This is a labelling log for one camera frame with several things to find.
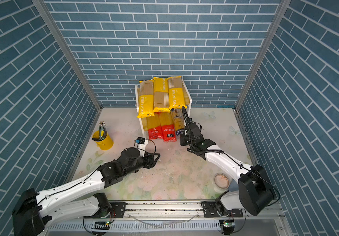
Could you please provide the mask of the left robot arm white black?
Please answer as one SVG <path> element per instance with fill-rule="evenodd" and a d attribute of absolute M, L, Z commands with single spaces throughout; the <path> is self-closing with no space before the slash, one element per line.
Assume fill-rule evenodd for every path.
<path fill-rule="evenodd" d="M 12 211 L 14 234 L 37 236 L 52 225 L 80 217 L 106 218 L 112 223 L 118 214 L 101 190 L 141 168 L 155 167 L 160 156 L 129 147 L 117 160 L 106 162 L 77 180 L 39 192 L 34 188 L 26 190 Z"/>

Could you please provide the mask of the red yellow spaghetti package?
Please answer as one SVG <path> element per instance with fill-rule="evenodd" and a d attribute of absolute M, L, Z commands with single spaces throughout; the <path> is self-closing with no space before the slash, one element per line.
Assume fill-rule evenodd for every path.
<path fill-rule="evenodd" d="M 163 131 L 160 123 L 159 113 L 147 118 L 148 137 L 151 140 L 163 139 Z"/>

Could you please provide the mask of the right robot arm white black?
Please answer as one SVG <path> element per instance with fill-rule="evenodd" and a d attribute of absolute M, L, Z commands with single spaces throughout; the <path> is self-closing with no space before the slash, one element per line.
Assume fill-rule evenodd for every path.
<path fill-rule="evenodd" d="M 230 156 L 214 141 L 205 139 L 196 123 L 185 125 L 180 145 L 188 146 L 190 153 L 216 165 L 232 179 L 233 190 L 227 190 L 216 199 L 217 211 L 221 215 L 226 215 L 232 209 L 243 208 L 257 216 L 275 199 L 274 187 L 262 166 L 251 166 Z"/>

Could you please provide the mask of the red labelled spaghetti package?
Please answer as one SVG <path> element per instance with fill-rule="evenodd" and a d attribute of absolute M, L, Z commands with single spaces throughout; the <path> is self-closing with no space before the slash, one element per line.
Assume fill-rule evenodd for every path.
<path fill-rule="evenodd" d="M 176 134 L 171 113 L 160 112 L 159 120 L 163 133 L 164 142 L 175 142 Z"/>

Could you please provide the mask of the plain yellow pasta package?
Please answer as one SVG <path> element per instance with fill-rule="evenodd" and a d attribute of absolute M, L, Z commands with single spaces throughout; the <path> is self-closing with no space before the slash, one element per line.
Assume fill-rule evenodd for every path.
<path fill-rule="evenodd" d="M 154 77 L 154 107 L 155 113 L 170 113 L 168 83 L 165 78 Z"/>

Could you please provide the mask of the yellow Pastatime pasta package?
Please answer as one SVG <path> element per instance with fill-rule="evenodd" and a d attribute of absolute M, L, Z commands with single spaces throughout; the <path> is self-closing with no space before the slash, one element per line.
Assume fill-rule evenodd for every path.
<path fill-rule="evenodd" d="M 181 76 L 169 77 L 167 78 L 167 82 L 169 109 L 181 109 L 182 107 L 187 108 Z"/>
<path fill-rule="evenodd" d="M 154 80 L 140 81 L 138 118 L 154 116 Z"/>

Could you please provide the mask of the blue spaghetti package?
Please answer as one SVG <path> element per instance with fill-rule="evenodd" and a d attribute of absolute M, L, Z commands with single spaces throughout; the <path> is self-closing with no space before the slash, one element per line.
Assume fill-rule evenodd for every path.
<path fill-rule="evenodd" d="M 185 122 L 181 109 L 171 109 L 173 125 L 176 136 L 180 136 L 185 132 Z"/>

